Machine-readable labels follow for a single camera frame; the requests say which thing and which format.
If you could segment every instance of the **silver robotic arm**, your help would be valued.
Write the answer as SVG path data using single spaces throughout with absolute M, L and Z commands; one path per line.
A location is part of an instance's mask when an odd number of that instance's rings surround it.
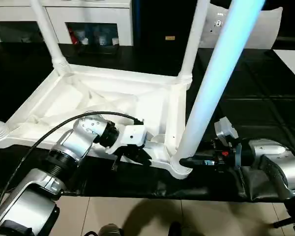
M 126 155 L 140 162 L 146 134 L 143 124 L 117 130 L 113 122 L 100 115 L 77 119 L 73 129 L 50 150 L 44 169 L 32 169 L 0 206 L 0 235 L 47 236 L 59 215 L 55 201 L 65 189 L 64 182 L 74 174 L 93 143 L 117 155 L 117 160 Z
M 181 165 L 213 165 L 220 172 L 229 167 L 250 166 L 266 173 L 280 200 L 295 197 L 295 152 L 269 139 L 240 139 L 226 117 L 214 126 L 217 138 L 203 142 L 200 153 L 182 159 Z
M 201 144 L 205 153 L 182 159 L 180 164 L 213 165 L 218 171 L 252 166 L 267 174 L 281 200 L 295 198 L 295 153 L 272 140 L 239 139 L 227 118 L 215 123 L 215 131 L 216 139 Z M 0 235 L 47 236 L 59 215 L 55 200 L 92 144 L 100 143 L 108 154 L 117 156 L 113 170 L 123 155 L 148 164 L 150 157 L 143 151 L 146 134 L 143 124 L 117 130 L 99 115 L 77 119 L 50 150 L 44 169 L 32 169 L 0 206 Z

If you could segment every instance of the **black platform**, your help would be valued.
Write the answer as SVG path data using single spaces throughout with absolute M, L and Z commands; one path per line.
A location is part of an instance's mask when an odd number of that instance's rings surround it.
M 120 47 L 115 55 L 81 55 L 62 45 L 73 64 L 176 76 L 183 52 L 144 52 Z M 188 117 L 212 50 L 199 49 L 193 83 L 187 92 Z M 0 44 L 0 119 L 6 121 L 51 72 L 43 44 Z M 295 75 L 273 51 L 245 50 L 206 131 L 215 137 L 213 123 L 227 116 L 241 137 L 270 138 L 295 148 Z M 0 149 L 0 189 L 28 147 Z M 22 166 L 11 187 L 33 167 L 39 167 L 47 150 L 37 149 Z M 86 157 L 67 183 L 66 195 L 136 198 L 170 198 L 216 201 L 278 202 L 273 186 L 261 171 L 241 168 L 223 174 L 203 168 L 187 179 L 174 179 L 167 171 L 122 163 L 117 173 L 112 161 Z

